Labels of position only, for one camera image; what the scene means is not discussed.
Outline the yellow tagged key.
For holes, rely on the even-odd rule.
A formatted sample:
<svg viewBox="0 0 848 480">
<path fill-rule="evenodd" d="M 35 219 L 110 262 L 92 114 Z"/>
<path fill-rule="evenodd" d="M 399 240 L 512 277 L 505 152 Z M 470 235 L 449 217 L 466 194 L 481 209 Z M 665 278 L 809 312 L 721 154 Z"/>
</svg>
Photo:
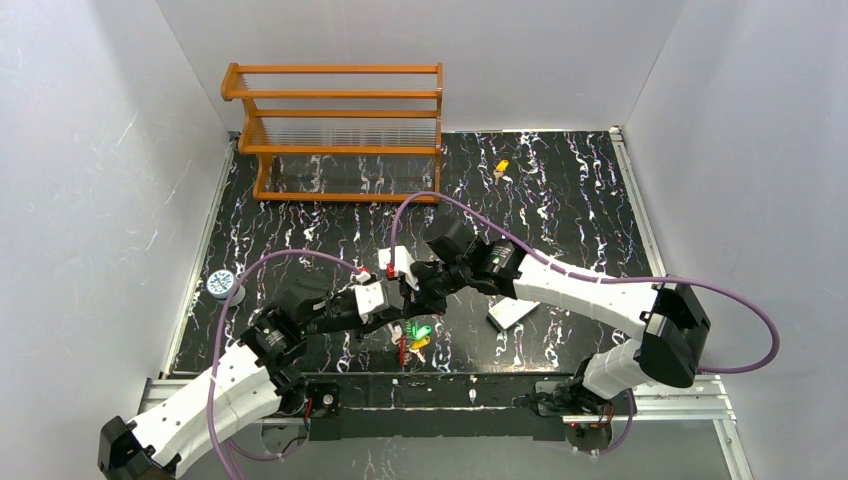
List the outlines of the yellow tagged key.
<svg viewBox="0 0 848 480">
<path fill-rule="evenodd" d="M 510 166 L 510 161 L 500 160 L 495 166 L 493 176 L 493 184 L 498 186 L 500 183 L 511 183 L 512 179 L 507 175 L 507 170 Z"/>
</svg>

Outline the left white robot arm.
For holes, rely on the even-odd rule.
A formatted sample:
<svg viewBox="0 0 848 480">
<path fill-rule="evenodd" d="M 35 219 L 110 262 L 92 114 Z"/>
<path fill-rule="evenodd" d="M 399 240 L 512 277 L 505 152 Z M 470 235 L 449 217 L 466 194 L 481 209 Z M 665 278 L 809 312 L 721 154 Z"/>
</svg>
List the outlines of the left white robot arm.
<svg viewBox="0 0 848 480">
<path fill-rule="evenodd" d="M 288 291 L 201 375 L 157 406 L 100 432 L 97 466 L 108 479 L 177 479 L 211 449 L 276 413 L 304 388 L 294 362 L 311 334 L 365 325 L 385 305 L 377 282 L 332 296 Z"/>
</svg>

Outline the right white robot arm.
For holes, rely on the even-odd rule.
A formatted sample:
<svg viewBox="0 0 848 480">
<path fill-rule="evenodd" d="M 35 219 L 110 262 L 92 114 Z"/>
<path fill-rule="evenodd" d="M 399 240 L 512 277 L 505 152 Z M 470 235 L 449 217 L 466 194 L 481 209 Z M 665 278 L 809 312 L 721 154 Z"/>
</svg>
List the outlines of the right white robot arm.
<svg viewBox="0 0 848 480">
<path fill-rule="evenodd" d="M 651 381 L 675 388 L 693 385 L 711 324 L 683 282 L 596 274 L 545 255 L 508 232 L 487 242 L 450 216 L 436 218 L 424 240 L 436 260 L 414 261 L 392 243 L 385 261 L 387 271 L 420 298 L 442 298 L 470 287 L 563 308 L 625 334 L 623 344 L 580 364 L 566 388 L 568 397 L 610 400 Z"/>
</svg>

